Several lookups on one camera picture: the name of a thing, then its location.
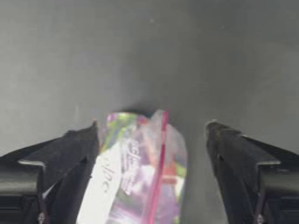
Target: white label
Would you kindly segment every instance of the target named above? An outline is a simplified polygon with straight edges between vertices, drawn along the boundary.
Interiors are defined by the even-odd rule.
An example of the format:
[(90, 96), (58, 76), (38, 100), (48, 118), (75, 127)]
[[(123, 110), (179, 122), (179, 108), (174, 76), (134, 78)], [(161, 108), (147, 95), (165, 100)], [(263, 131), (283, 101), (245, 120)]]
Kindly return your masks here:
[(78, 224), (104, 224), (118, 194), (122, 179), (120, 147), (116, 143), (103, 152), (92, 171)]

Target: colorful contents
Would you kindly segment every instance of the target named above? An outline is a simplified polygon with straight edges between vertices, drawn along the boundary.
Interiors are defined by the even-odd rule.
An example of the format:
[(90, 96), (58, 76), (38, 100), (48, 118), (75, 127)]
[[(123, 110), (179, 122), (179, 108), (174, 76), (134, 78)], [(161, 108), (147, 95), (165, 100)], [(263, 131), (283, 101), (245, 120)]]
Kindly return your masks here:
[(154, 222), (147, 223), (179, 223), (187, 155), (177, 129), (169, 124), (167, 131), (163, 130), (163, 114), (158, 111), (147, 119), (131, 113), (114, 113), (107, 118), (102, 153), (118, 147), (122, 161), (120, 185), (107, 224), (142, 224), (150, 216)]

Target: ziplock bag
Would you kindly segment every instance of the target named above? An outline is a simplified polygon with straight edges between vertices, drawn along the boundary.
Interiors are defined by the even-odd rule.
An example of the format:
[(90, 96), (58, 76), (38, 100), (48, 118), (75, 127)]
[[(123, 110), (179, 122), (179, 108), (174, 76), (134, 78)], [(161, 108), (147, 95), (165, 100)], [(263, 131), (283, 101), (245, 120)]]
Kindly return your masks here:
[(167, 112), (111, 114), (102, 139), (79, 224), (179, 223), (187, 155)]

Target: gray background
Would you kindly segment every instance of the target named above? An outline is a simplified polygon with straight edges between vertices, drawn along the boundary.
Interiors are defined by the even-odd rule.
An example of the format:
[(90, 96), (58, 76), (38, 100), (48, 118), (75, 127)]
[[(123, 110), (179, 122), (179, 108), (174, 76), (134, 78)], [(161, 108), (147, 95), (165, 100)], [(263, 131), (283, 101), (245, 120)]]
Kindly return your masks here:
[(186, 136), (183, 223), (226, 223), (205, 149), (218, 118), (298, 149), (297, 0), (2, 0), (2, 154), (107, 113), (169, 109)]

